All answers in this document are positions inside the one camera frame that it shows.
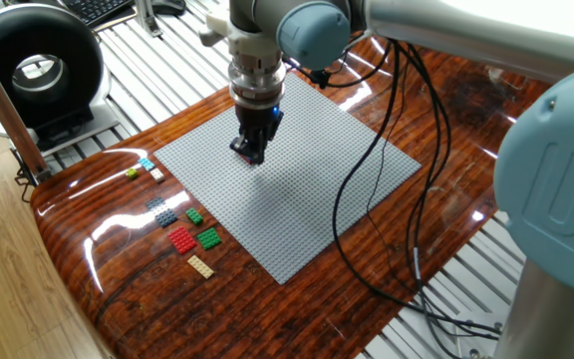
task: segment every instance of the lego baseplate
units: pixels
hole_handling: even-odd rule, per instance
[[[238,134],[233,109],[154,153],[280,284],[333,241],[336,193],[375,135],[296,76],[288,75],[285,87],[285,116],[263,165],[251,166],[229,149]],[[384,142],[345,189],[341,232],[365,215]],[[419,168],[387,144],[372,206]]]

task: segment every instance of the wooden table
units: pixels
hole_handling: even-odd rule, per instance
[[[354,53],[375,62],[382,45],[364,41]],[[451,158],[431,189],[421,230],[423,277],[429,278],[479,229],[480,215],[495,212],[492,176],[501,139],[546,86],[506,73],[491,81],[488,67],[445,54],[423,51],[423,57],[453,127]],[[334,76],[334,82],[370,70],[349,59],[350,69]],[[366,84],[322,93],[375,130],[389,100],[392,69],[390,59]],[[399,279],[411,285],[404,233],[425,184],[435,128],[428,90],[412,69],[405,93],[407,107],[390,141],[423,167],[372,217]],[[32,207],[46,249],[83,312],[122,358],[353,357],[400,306],[360,284],[333,245],[278,285],[153,156],[232,105],[223,89],[39,185]],[[124,175],[144,156],[162,170],[162,184],[143,170],[134,181]],[[144,204],[156,196],[178,203],[173,211],[180,220],[165,229],[146,214]],[[183,215],[190,207],[198,208],[204,224],[196,227]],[[210,227],[220,234],[222,244],[193,251],[215,271],[208,280],[186,263],[192,253],[179,255],[167,238],[180,226],[192,235]],[[365,218],[341,241],[372,283],[402,300],[413,297],[392,279],[384,245]]]

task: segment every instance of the metal floor grating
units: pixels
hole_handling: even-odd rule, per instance
[[[144,131],[227,86],[227,44],[200,44],[197,33],[215,0],[186,0],[180,17],[156,16],[162,31],[152,38],[136,22],[99,33],[112,73],[107,103],[120,122],[47,158],[53,173]],[[506,315],[524,265],[498,212],[427,285],[428,297],[448,315],[488,312]],[[442,341],[457,352],[452,338]],[[358,359],[445,358],[432,341],[424,318],[403,309],[359,354]]]
[[[161,123],[227,86],[227,44],[203,47],[198,31],[213,0],[186,0],[180,17],[158,15],[153,38],[135,19],[99,33],[111,72],[106,103],[120,124],[46,157],[53,174]]]
[[[467,312],[508,315],[526,257],[506,231],[507,221],[506,213],[496,213],[429,281],[427,297],[449,316]],[[414,303],[420,304],[418,296]],[[455,331],[454,326],[446,329]],[[452,337],[435,331],[448,350],[458,353]],[[356,358],[448,357],[434,342],[425,318],[404,308]]]

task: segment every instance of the wire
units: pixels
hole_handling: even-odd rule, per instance
[[[391,272],[392,277],[402,286],[406,287],[408,290],[413,291],[411,288],[409,288],[405,283],[403,283],[398,276],[396,275],[396,273],[394,272],[394,269],[391,266],[391,255],[390,255],[390,251],[389,251],[389,246],[387,245],[387,242],[385,241],[385,238],[383,237],[383,234],[380,232],[380,229],[378,228],[378,226],[376,225],[376,222],[374,221],[374,219],[371,217],[371,201],[374,199],[374,196],[376,195],[376,191],[378,190],[378,185],[380,184],[380,177],[383,174],[383,169],[385,167],[385,149],[387,148],[387,142],[389,141],[389,138],[391,137],[391,133],[394,131],[394,128],[396,127],[396,125],[398,124],[398,121],[400,120],[400,118],[403,115],[403,112],[405,111],[405,85],[407,84],[407,70],[409,69],[409,62],[407,62],[405,64],[405,70],[404,70],[404,75],[403,75],[403,85],[401,88],[401,93],[402,93],[402,100],[401,100],[401,105],[400,105],[400,112],[398,113],[398,116],[396,117],[396,121],[394,122],[394,124],[391,126],[391,129],[389,130],[389,133],[387,134],[387,139],[385,140],[385,142],[383,143],[383,151],[382,154],[380,156],[380,170],[378,171],[378,177],[376,178],[376,184],[374,184],[374,190],[371,192],[371,196],[369,197],[369,200],[367,201],[367,218],[369,219],[369,222],[371,223],[371,225],[374,227],[374,229],[376,230],[376,232],[378,233],[378,237],[380,238],[380,241],[383,243],[383,246],[385,248],[386,254],[387,254],[387,265],[389,266],[389,271]]]
[[[442,170],[444,169],[445,164],[446,164],[446,161],[448,160],[448,156],[449,156],[449,153],[450,153],[450,146],[451,146],[450,124],[449,124],[449,121],[448,121],[448,116],[447,116],[447,114],[446,114],[446,111],[444,110],[444,107],[443,107],[441,101],[439,100],[439,98],[438,98],[438,96],[437,96],[437,93],[435,92],[434,87],[433,87],[433,85],[432,85],[432,83],[431,83],[431,78],[430,78],[430,76],[429,76],[429,73],[428,73],[428,71],[427,71],[427,68],[426,68],[425,65],[424,65],[424,62],[423,62],[423,60],[422,60],[422,57],[420,56],[420,54],[418,53],[418,51],[415,49],[415,47],[413,47],[413,45],[409,45],[409,49],[411,50],[411,52],[412,52],[413,55],[414,55],[413,61],[419,65],[418,70],[419,70],[419,72],[422,73],[422,76],[425,78],[425,81],[427,82],[427,85],[428,85],[428,87],[430,88],[431,100],[432,100],[432,102],[433,102],[433,112],[434,112],[434,115],[435,115],[436,142],[437,142],[437,144],[436,144],[436,148],[435,148],[435,156],[433,157],[433,161],[432,161],[432,163],[431,163],[431,167],[430,167],[430,170],[429,170],[429,173],[428,173],[428,181],[427,181],[427,184],[426,184],[426,186],[425,186],[425,190],[423,191],[421,197],[419,198],[419,201],[416,203],[416,206],[414,207],[414,210],[412,211],[412,214],[410,215],[410,222],[409,222],[409,225],[408,225],[407,238],[406,238],[406,252],[407,252],[407,258],[408,258],[408,266],[409,266],[410,271],[413,273],[413,268],[412,268],[411,262],[410,262],[410,260],[409,260],[409,245],[408,245],[408,243],[409,243],[409,234],[410,234],[411,225],[412,225],[412,222],[413,222],[414,213],[415,213],[416,209],[420,208],[419,213],[418,213],[418,217],[417,217],[416,232],[415,232],[415,237],[414,237],[414,256],[415,256],[415,266],[416,266],[416,276],[415,276],[415,278],[416,278],[416,280],[417,280],[417,286],[418,286],[418,288],[419,288],[419,293],[420,293],[421,301],[422,301],[422,304],[423,304],[423,310],[425,311],[425,318],[426,318],[426,321],[427,321],[427,325],[430,327],[430,331],[431,331],[431,334],[433,335],[433,337],[434,337],[434,339],[435,339],[435,342],[436,342],[437,345],[440,347],[440,349],[442,349],[442,350],[444,351],[444,353],[446,353],[448,356],[450,356],[451,358],[457,358],[454,354],[452,354],[451,352],[449,352],[449,351],[442,345],[441,341],[439,340],[439,338],[438,338],[437,335],[435,334],[434,329],[433,329],[433,327],[432,327],[432,321],[430,321],[430,316],[429,316],[429,314],[427,313],[427,307],[428,307],[428,305],[427,305],[427,296],[426,296],[425,291],[424,291],[424,285],[423,285],[422,278],[421,278],[421,274],[420,274],[420,265],[419,265],[419,260],[418,260],[418,247],[419,247],[419,245],[418,245],[418,238],[419,238],[420,228],[421,228],[421,225],[422,225],[422,215],[423,215],[423,212],[424,212],[424,207],[425,207],[425,203],[426,203],[426,200],[427,200],[427,195],[428,195],[429,189],[431,188],[433,182],[437,179],[437,177],[439,176],[439,174],[440,174],[440,173],[442,172]],[[408,53],[406,53],[402,47],[400,47],[400,51],[403,52],[403,53],[405,54],[405,56],[408,57],[408,61],[411,61],[411,60],[412,60],[411,56],[410,56]],[[438,116],[438,113],[437,113],[437,110],[438,110],[438,109],[440,110],[440,112],[441,112],[441,114],[442,114],[442,116],[443,116],[443,119],[444,119],[444,125],[445,125],[445,128],[446,128],[446,134],[447,134],[447,141],[446,141],[446,142],[447,142],[447,146],[446,146],[446,153],[445,153],[445,155],[444,155],[444,158],[443,158],[443,160],[442,160],[442,163],[441,163],[441,165],[439,166],[439,169],[437,170],[437,172],[435,173],[435,176],[433,177],[433,176],[432,176],[432,173],[433,173],[433,170],[435,169],[435,165],[436,165],[436,162],[437,162],[437,158],[438,158],[439,150],[440,150],[440,145],[441,145],[441,140],[440,140],[441,127],[440,127],[440,125],[439,125],[439,116]],[[446,313],[444,313],[441,309],[439,309],[438,307],[437,307],[436,309],[437,309],[439,312],[441,312],[442,315],[444,315],[444,316],[447,317]],[[443,331],[444,333],[446,333],[446,334],[448,334],[448,335],[451,335],[451,336],[479,336],[479,337],[484,337],[484,338],[487,338],[487,339],[495,339],[495,340],[497,340],[496,337],[493,337],[493,336],[490,336],[490,335],[484,335],[484,334],[481,334],[481,333],[476,333],[476,332],[470,331],[470,330],[464,328],[463,326],[461,326],[461,325],[459,325],[458,323],[455,323],[455,322],[453,322],[453,323],[454,323],[457,327],[459,327],[459,328],[462,329],[463,331],[469,333],[469,335],[457,335],[457,334],[449,333],[449,332],[447,332],[447,331],[443,328],[443,326],[442,326],[438,321],[436,321],[435,323],[437,324],[437,326],[438,326],[440,329],[442,329],[442,331]]]
[[[371,152],[373,151],[374,147],[377,145],[378,140],[380,139],[380,137],[382,136],[382,134],[384,133],[387,124],[389,122],[389,119],[391,117],[391,113],[393,110],[393,104],[395,102],[396,99],[396,91],[395,89],[398,87],[398,81],[399,81],[399,69],[400,69],[400,51],[397,49],[395,51],[395,56],[396,56],[396,61],[395,61],[395,71],[394,71],[394,79],[392,82],[392,93],[391,93],[391,97],[390,97],[390,101],[389,101],[389,105],[387,107],[387,112],[385,114],[385,119],[383,120],[383,124],[381,125],[381,128],[379,129],[378,133],[376,134],[376,136],[374,137],[374,140],[372,141],[372,143],[370,144],[370,146],[367,148],[367,150],[365,151],[365,153],[363,154],[363,156],[358,160],[358,162],[354,165],[354,167],[350,170],[350,172],[347,174],[347,176],[345,177],[345,179],[343,180],[343,182],[340,185],[340,188],[338,190],[338,194],[336,195],[336,199],[334,202],[334,208],[333,208],[333,213],[332,213],[332,230],[334,233],[334,242],[336,243],[336,246],[338,248],[338,251],[340,252],[340,255],[343,259],[343,261],[345,262],[345,264],[347,265],[347,267],[349,268],[349,270],[354,274],[354,276],[361,282],[363,283],[365,286],[369,287],[372,291],[378,293],[379,295],[394,301],[395,303],[402,305],[406,308],[409,308],[411,310],[414,310],[416,312],[419,313],[426,313],[429,317],[434,318],[434,319],[438,319],[438,320],[445,320],[448,322],[452,322],[452,323],[457,323],[460,325],[464,325],[464,326],[468,326],[468,327],[472,327],[472,328],[478,328],[478,329],[484,329],[484,330],[489,330],[491,332],[494,332],[496,334],[500,334],[499,330],[497,330],[496,328],[491,328],[491,327],[487,327],[484,325],[480,325],[477,323],[471,323],[471,322],[465,322],[465,321],[460,321],[460,320],[455,320],[452,318],[448,318],[445,316],[441,316],[441,315],[437,315],[434,313],[428,313],[426,310],[423,310],[422,308],[415,306],[413,304],[407,303],[405,301],[403,301],[402,299],[395,297],[393,295],[391,295],[390,293],[384,291],[382,288],[379,288],[375,285],[373,285],[372,283],[370,283],[367,279],[365,279],[357,270],[356,268],[351,264],[351,262],[349,261],[349,259],[347,258],[347,254],[345,253],[345,251],[342,248],[342,245],[340,244],[340,238],[339,238],[339,234],[338,234],[338,226],[337,226],[337,220],[338,220],[338,207],[340,205],[340,199],[342,197],[342,193],[345,190],[345,187],[347,186],[347,183],[349,182],[349,180],[352,178],[352,176],[355,174],[355,172],[360,168],[360,166],[363,164],[363,162],[367,159],[367,157],[371,154]]]
[[[371,194],[371,196],[370,196],[370,198],[369,198],[369,200],[368,200],[368,202],[367,202],[367,218],[369,219],[369,221],[371,222],[372,226],[374,227],[374,229],[375,229],[376,232],[378,233],[378,237],[379,237],[380,241],[382,242],[383,247],[385,248],[385,251],[386,251],[386,254],[387,254],[387,265],[388,265],[388,267],[389,267],[389,270],[390,270],[390,272],[391,272],[392,277],[393,277],[400,285],[402,285],[403,287],[407,288],[408,290],[413,291],[408,285],[406,285],[405,283],[403,283],[403,282],[398,278],[398,276],[396,275],[396,273],[394,272],[394,269],[392,268],[392,265],[391,265],[392,260],[391,260],[390,249],[389,249],[389,247],[388,247],[388,245],[387,245],[387,242],[385,241],[385,239],[384,239],[382,233],[380,232],[380,229],[378,228],[378,226],[377,226],[376,223],[374,222],[373,218],[371,217],[371,212],[370,212],[371,202],[372,202],[372,200],[373,200],[373,198],[374,198],[374,196],[375,196],[375,194],[376,194],[376,192],[377,192],[377,190],[378,190],[378,186],[379,186],[379,183],[380,183],[380,178],[381,178],[381,176],[382,176],[382,172],[383,172],[383,168],[384,168],[384,164],[385,164],[385,149],[386,149],[386,147],[387,147],[387,142],[389,141],[389,139],[390,139],[390,137],[391,137],[391,134],[392,134],[392,132],[394,131],[394,129],[395,129],[395,127],[396,127],[396,124],[397,124],[398,121],[400,120],[400,118],[401,118],[401,116],[402,116],[402,114],[403,114],[403,112],[404,112],[404,110],[405,110],[405,94],[406,94],[406,92],[405,92],[405,87],[406,87],[406,83],[407,83],[407,74],[408,74],[408,69],[409,69],[409,63],[410,63],[410,61],[407,60],[407,62],[405,63],[405,69],[403,70],[404,75],[403,75],[403,82],[402,82],[402,86],[401,86],[402,100],[401,100],[400,112],[398,113],[398,116],[396,117],[396,120],[394,121],[394,124],[393,124],[392,127],[389,129],[389,133],[387,134],[387,140],[383,143],[383,146],[382,146],[380,170],[379,170],[379,172],[378,172],[378,177],[376,178],[376,183],[375,183],[375,185],[374,185],[374,190],[372,191],[372,194]],[[432,305],[434,306],[434,304],[432,303],[432,301],[431,301],[429,298],[427,298],[427,300],[428,300],[428,303],[429,303],[428,308],[429,308],[429,310],[431,310],[431,312],[432,312],[431,306],[432,306]],[[439,309],[439,307],[436,306],[435,309],[436,309],[437,311],[439,311],[443,316],[447,317],[446,313],[445,313],[444,311],[442,311],[441,309]],[[444,333],[446,333],[447,335],[453,336],[453,337],[482,336],[482,337],[487,338],[487,339],[495,339],[495,340],[497,339],[496,337],[493,337],[493,336],[488,336],[488,335],[485,335],[485,334],[481,334],[481,333],[476,333],[476,332],[470,331],[470,330],[466,329],[465,327],[463,327],[463,326],[461,326],[461,325],[459,325],[459,324],[456,324],[456,325],[457,325],[461,330],[463,330],[463,331],[465,331],[465,332],[467,332],[467,333],[469,333],[469,334],[455,334],[455,333],[450,333],[450,332],[448,332],[448,331],[441,325],[441,323],[440,323],[438,320],[435,320],[434,322],[435,322],[435,324],[436,324]]]
[[[389,56],[389,53],[391,52],[391,48],[392,48],[392,44],[391,44],[391,42],[388,42],[387,48],[385,49],[385,53],[383,54],[383,58],[380,60],[378,65],[376,65],[376,67],[372,71],[370,71],[367,75],[361,77],[358,80],[348,82],[346,84],[327,83],[327,86],[329,86],[331,88],[336,88],[336,89],[344,89],[344,88],[356,86],[356,85],[358,85],[364,81],[369,80],[372,76],[376,75],[376,73],[378,73],[378,71],[380,71],[383,68],[383,66],[387,62],[387,57]]]
[[[345,55],[342,57],[343,59],[340,60],[341,61],[341,65],[340,68],[338,70],[333,70],[333,71],[327,71],[327,73],[329,75],[336,75],[339,72],[343,71],[343,69],[345,68],[345,65],[347,63],[347,55],[349,55],[349,50],[345,51]]]

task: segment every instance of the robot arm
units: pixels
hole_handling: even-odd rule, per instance
[[[350,34],[368,30],[555,83],[574,73],[574,1],[230,0],[210,14],[203,44],[226,37],[240,136],[230,147],[262,164],[282,113],[281,54],[303,67],[331,65]]]

